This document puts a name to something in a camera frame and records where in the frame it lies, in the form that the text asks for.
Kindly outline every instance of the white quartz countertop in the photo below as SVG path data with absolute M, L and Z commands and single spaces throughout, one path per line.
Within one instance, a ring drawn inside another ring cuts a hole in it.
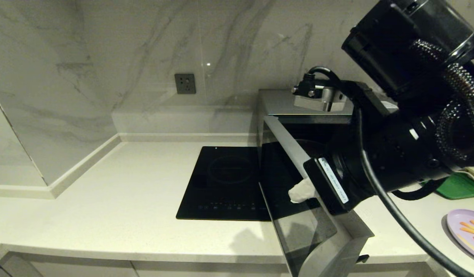
M 246 142 L 122 142 L 55 200 L 0 197 L 0 258 L 7 251 L 83 258 L 284 263 L 270 222 L 178 220 L 175 215 L 201 147 Z M 441 220 L 452 209 L 473 209 L 474 198 L 438 195 L 395 199 L 438 249 L 474 273 Z M 427 260 L 377 197 L 355 211 L 374 232 L 362 254 L 369 263 Z

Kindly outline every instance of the paper towel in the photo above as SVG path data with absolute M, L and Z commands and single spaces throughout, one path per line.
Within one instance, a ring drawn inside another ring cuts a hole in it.
M 293 188 L 288 191 L 288 196 L 290 196 L 290 201 L 292 203 L 302 203 L 305 200 L 314 197 L 315 193 L 316 188 L 312 184 L 312 181 L 307 178 L 293 186 Z

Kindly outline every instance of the purple plate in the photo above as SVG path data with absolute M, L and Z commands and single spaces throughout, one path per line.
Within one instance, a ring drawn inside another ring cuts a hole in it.
M 461 222 L 465 222 L 470 226 L 473 226 L 470 220 L 474 220 L 474 210 L 469 209 L 455 209 L 447 214 L 447 226 L 454 239 L 464 247 L 468 252 L 474 255 L 474 234 L 460 230 L 466 228 Z

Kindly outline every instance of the induction cooktop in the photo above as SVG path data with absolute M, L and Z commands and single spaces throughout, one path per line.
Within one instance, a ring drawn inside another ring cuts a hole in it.
M 202 147 L 177 219 L 270 221 L 257 147 Z

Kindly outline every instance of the electrical socket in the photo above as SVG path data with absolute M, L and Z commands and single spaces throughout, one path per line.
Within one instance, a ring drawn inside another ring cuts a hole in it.
M 194 74 L 175 74 L 175 86 L 177 87 L 177 94 L 196 93 Z

